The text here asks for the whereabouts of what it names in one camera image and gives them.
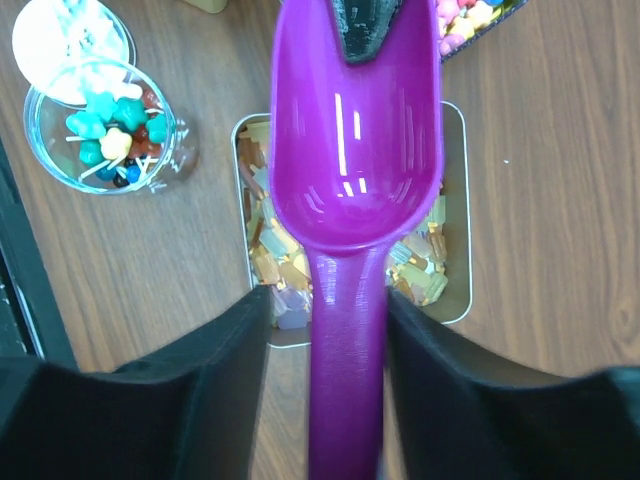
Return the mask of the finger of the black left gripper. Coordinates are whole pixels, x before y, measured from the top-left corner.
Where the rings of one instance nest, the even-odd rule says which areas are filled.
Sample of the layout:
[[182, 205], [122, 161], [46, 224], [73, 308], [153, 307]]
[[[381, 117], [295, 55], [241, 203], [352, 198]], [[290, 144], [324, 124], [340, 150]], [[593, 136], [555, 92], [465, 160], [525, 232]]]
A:
[[329, 1], [347, 64], [362, 64], [378, 55], [401, 7], [401, 0]]

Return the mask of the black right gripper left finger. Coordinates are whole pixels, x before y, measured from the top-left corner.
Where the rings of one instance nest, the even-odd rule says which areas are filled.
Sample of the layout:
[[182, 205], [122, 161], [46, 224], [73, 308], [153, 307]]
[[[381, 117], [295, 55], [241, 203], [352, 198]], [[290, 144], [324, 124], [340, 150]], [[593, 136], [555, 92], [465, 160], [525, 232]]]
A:
[[2, 477], [247, 478], [270, 308], [270, 291], [256, 287], [111, 373], [3, 358]]

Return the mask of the clear glass jar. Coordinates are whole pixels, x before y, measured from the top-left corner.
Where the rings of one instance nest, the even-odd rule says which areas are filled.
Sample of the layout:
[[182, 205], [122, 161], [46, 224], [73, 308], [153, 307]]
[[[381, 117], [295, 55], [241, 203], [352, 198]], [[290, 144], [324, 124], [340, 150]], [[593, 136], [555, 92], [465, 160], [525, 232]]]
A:
[[105, 57], [69, 61], [31, 87], [23, 124], [40, 165], [91, 195], [157, 194], [198, 161], [191, 119], [146, 73]]

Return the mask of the silver jar lid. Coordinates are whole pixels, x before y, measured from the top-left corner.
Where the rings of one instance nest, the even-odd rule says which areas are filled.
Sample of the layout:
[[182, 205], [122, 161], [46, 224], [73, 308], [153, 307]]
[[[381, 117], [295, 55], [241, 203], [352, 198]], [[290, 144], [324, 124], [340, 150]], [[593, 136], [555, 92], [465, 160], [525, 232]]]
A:
[[11, 45], [30, 85], [66, 106], [86, 103], [89, 80], [77, 62], [101, 57], [137, 63], [131, 32], [99, 1], [29, 1], [17, 15]]

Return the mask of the purple plastic scoop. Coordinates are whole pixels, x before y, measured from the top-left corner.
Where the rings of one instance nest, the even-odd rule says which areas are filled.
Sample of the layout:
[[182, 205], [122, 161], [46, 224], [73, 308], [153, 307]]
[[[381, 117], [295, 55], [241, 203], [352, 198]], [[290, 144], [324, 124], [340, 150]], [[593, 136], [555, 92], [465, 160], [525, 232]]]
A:
[[[444, 171], [438, 26], [402, 1], [378, 55], [347, 64], [329, 1], [287, 1], [271, 64], [270, 194], [306, 250], [400, 240]], [[386, 287], [311, 321], [308, 475], [373, 479], [383, 442]]]

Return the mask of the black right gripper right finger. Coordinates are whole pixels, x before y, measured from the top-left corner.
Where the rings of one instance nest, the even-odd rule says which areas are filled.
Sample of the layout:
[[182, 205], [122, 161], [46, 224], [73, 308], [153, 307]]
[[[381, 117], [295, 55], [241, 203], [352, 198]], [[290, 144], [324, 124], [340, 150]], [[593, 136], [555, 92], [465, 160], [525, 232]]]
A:
[[639, 370], [565, 378], [502, 357], [388, 293], [388, 365], [411, 479], [635, 479]]

